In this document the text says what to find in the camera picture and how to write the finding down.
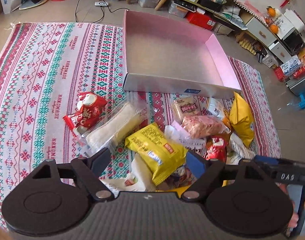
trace patterned blanket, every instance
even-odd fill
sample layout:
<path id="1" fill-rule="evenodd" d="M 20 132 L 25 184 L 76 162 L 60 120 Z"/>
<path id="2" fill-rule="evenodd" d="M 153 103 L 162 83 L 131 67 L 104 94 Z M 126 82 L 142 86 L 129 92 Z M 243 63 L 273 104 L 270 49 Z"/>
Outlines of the patterned blanket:
<path id="1" fill-rule="evenodd" d="M 230 58 L 243 97 L 255 119 L 251 149 L 280 157 L 280 145 L 259 73 Z M 95 91 L 108 101 L 103 115 L 133 93 L 122 90 L 122 28 L 84 23 L 15 25 L 0 54 L 0 225 L 1 203 L 44 159 L 70 162 L 84 153 L 62 120 L 76 110 L 81 91 Z M 161 129 L 171 122 L 169 98 L 179 95 L 139 93 L 158 109 L 147 123 Z M 202 113 L 206 98 L 196 97 Z M 230 109 L 232 100 L 224 100 Z M 102 177 L 123 177 L 134 153 L 117 147 Z"/>

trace human hand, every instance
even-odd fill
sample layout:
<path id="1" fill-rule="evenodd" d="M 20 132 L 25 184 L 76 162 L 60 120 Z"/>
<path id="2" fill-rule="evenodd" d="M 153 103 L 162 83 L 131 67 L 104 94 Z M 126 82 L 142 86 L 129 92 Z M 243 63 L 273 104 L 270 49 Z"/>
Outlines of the human hand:
<path id="1" fill-rule="evenodd" d="M 286 184 L 281 184 L 281 185 L 279 185 L 279 188 L 280 188 L 286 195 L 288 195 L 287 185 L 286 185 Z M 292 217 L 291 217 L 291 220 L 290 220 L 289 223 L 288 223 L 288 227 L 289 227 L 289 228 L 295 228 L 295 227 L 297 226 L 298 219 L 299 219 L 298 214 L 295 213 L 295 212 L 293 212 L 293 215 L 292 215 Z"/>

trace circular pad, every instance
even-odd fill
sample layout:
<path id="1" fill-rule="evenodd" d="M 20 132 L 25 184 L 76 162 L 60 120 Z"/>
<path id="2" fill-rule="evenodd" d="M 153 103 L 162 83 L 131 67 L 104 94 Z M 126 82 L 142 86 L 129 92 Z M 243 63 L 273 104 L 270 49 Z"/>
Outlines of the circular pad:
<path id="1" fill-rule="evenodd" d="M 205 206 L 214 224 L 244 237 L 280 233 L 293 213 L 289 197 L 276 185 L 261 180 L 243 180 L 217 188 Z"/>
<path id="2" fill-rule="evenodd" d="M 24 235 L 51 235 L 79 223 L 89 210 L 80 189 L 53 180 L 19 184 L 4 200 L 7 224 Z"/>

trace metal screw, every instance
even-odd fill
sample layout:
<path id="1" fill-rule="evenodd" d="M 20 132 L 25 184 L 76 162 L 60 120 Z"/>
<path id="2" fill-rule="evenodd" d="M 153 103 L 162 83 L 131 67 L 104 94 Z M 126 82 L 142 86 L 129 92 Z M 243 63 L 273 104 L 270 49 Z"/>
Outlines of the metal screw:
<path id="1" fill-rule="evenodd" d="M 97 198 L 109 198 L 111 196 L 111 193 L 108 190 L 101 190 L 96 192 Z"/>
<path id="2" fill-rule="evenodd" d="M 184 192 L 184 197 L 188 198 L 188 199 L 194 199 L 194 198 L 198 198 L 199 197 L 199 193 L 197 191 L 186 191 Z"/>

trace pink cardboard box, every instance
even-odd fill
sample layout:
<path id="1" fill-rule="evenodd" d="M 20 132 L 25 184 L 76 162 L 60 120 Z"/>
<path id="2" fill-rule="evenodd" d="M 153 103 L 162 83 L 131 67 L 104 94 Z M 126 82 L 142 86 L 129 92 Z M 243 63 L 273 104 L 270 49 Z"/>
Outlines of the pink cardboard box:
<path id="1" fill-rule="evenodd" d="M 216 36 L 148 13 L 125 11 L 123 89 L 229 99 L 240 86 Z"/>

